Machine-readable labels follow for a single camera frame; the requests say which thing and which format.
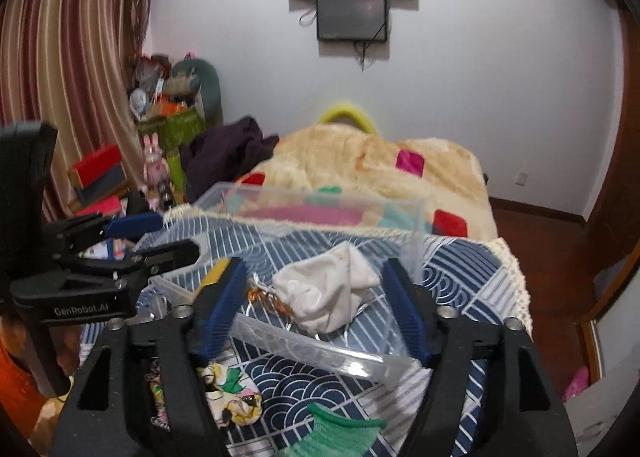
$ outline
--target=pink curtain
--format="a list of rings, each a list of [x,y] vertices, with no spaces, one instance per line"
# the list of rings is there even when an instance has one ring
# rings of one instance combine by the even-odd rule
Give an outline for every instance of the pink curtain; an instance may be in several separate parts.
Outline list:
[[[6,0],[0,7],[0,124],[43,119],[58,128],[48,220],[70,213],[67,168],[104,144],[120,147],[129,182],[141,182],[126,90],[149,1]]]

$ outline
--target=fluffy blanket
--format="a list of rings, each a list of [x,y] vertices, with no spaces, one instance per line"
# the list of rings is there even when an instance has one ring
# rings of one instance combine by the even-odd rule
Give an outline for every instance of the fluffy blanket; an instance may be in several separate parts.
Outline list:
[[[497,237],[478,159],[444,139],[390,142],[345,124],[318,124],[281,139],[273,158],[244,180],[256,176],[264,186],[425,199],[434,233]]]

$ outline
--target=blue patterned bedsheet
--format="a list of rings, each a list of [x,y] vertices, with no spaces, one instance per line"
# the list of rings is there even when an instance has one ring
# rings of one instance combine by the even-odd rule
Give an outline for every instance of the blue patterned bedsheet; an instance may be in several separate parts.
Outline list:
[[[238,223],[228,218],[188,217],[177,219],[168,232],[166,242],[198,237],[206,242],[210,260],[193,271],[168,275],[178,285],[194,291],[212,264],[223,257],[241,257],[252,272],[270,283],[275,271],[290,262],[302,260],[330,249],[344,240],[358,246],[374,268],[399,252],[399,239],[354,237],[335,231],[302,231],[290,228],[260,228]],[[140,247],[154,245],[157,235],[143,239]],[[463,239],[428,236],[424,242],[423,282],[440,305],[453,305],[477,321],[499,323],[514,315],[515,293],[505,268],[484,246]],[[380,348],[382,334],[378,303],[358,316],[349,331],[349,346],[365,351]],[[277,322],[250,311],[258,318]],[[95,342],[100,325],[87,326],[83,333],[84,351]],[[391,345],[402,345],[397,326]],[[324,341],[344,344],[343,333],[327,336]],[[311,430],[312,418],[306,414],[309,402],[331,408],[336,413],[354,419],[386,419],[381,432],[367,456],[395,457],[422,400],[431,371],[408,371],[395,390],[384,385],[353,377],[332,374],[308,365],[286,360],[256,347],[231,339],[218,358],[220,363],[242,367],[255,381],[263,395],[264,413],[252,426],[235,427],[228,433],[228,448],[232,455],[270,456],[275,448],[298,441]],[[479,403],[484,382],[484,361],[473,361],[469,368],[469,384],[465,410],[452,456],[466,453],[476,429]]]

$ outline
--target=green cloth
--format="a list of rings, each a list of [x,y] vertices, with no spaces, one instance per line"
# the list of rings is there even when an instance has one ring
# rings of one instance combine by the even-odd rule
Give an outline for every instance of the green cloth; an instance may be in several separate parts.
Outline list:
[[[332,195],[340,195],[342,188],[340,186],[325,186],[318,190],[318,193],[328,193]],[[323,195],[309,195],[305,199],[305,204],[309,206],[322,206],[324,208],[339,208],[340,199],[337,197],[325,197]]]
[[[274,457],[362,457],[386,426],[386,421],[378,419],[347,419],[316,403],[306,409],[314,417],[314,429]]]
[[[242,379],[242,371],[240,369],[228,369],[226,371],[225,384],[220,387],[220,390],[227,393],[239,393],[244,390],[244,387],[240,385]]]

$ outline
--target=pink slipper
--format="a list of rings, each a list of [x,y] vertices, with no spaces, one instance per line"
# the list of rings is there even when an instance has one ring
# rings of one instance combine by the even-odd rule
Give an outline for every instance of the pink slipper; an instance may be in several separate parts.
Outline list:
[[[589,369],[587,367],[581,368],[575,373],[574,379],[571,380],[569,386],[562,394],[562,401],[567,402],[572,397],[580,395],[589,386]]]

